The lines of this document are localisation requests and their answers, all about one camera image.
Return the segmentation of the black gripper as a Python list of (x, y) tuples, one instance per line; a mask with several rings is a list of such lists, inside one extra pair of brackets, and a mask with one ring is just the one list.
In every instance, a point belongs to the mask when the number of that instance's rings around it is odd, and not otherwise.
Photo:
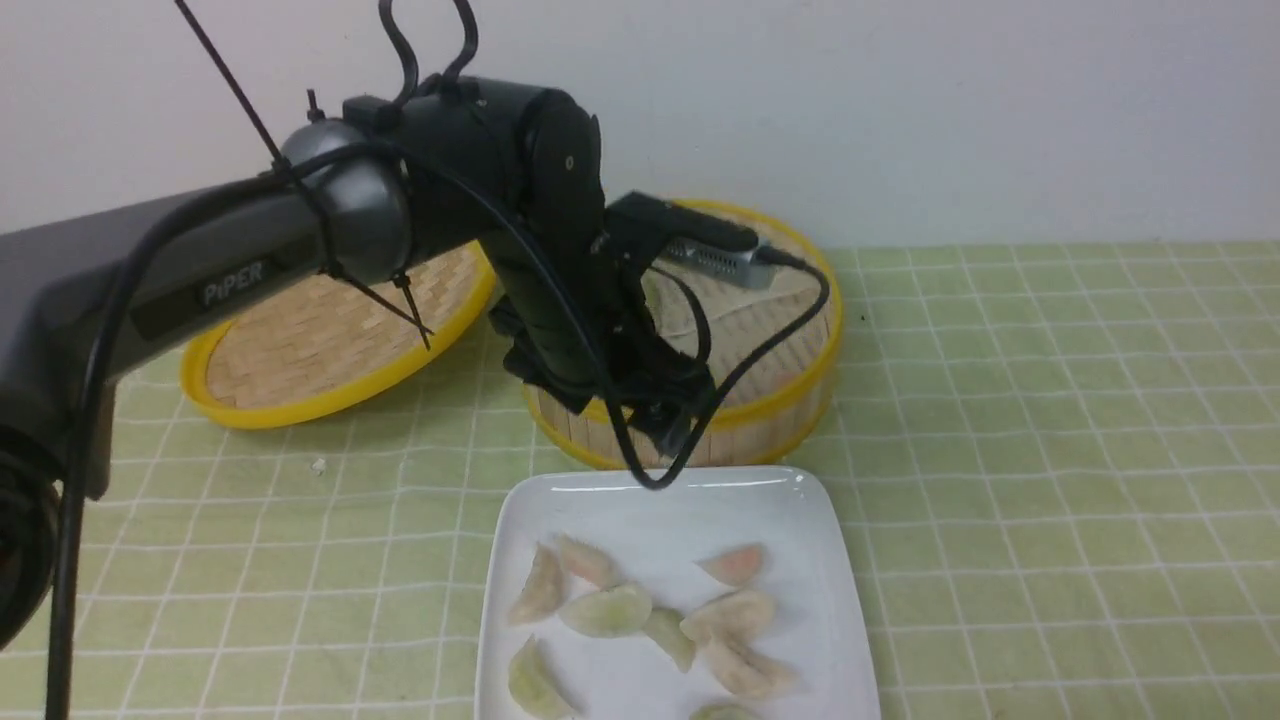
[[(643, 277), (677, 237), (724, 249), (750, 249), (762, 240), (739, 222), (640, 192), (613, 201), (603, 222), (586, 252), (557, 272), (602, 343), (620, 404), (635, 411), (631, 427), (673, 454), (701, 402), (716, 392), (710, 331), (704, 313), (696, 313), (698, 351), (678, 351), (657, 329)], [(582, 413), (603, 389), (563, 307), (515, 238), (490, 240), (488, 256), (504, 286), (490, 313), (495, 331), (511, 341), (504, 369), (570, 413)]]

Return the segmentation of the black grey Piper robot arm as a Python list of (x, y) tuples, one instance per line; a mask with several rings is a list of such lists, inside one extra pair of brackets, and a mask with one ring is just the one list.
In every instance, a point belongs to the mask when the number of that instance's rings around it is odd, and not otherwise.
[(607, 202), (598, 119), (567, 92), (434, 76), (346, 101), (273, 169), (3, 238), (3, 642), (31, 620), (109, 484), (114, 393), (141, 364), (325, 274), (399, 279), (477, 242), (504, 288), (504, 368), (570, 411), (593, 400), (684, 464), (722, 402), (709, 333), (687, 355), (646, 310), (662, 255), (754, 259), (756, 233), (631, 192)]

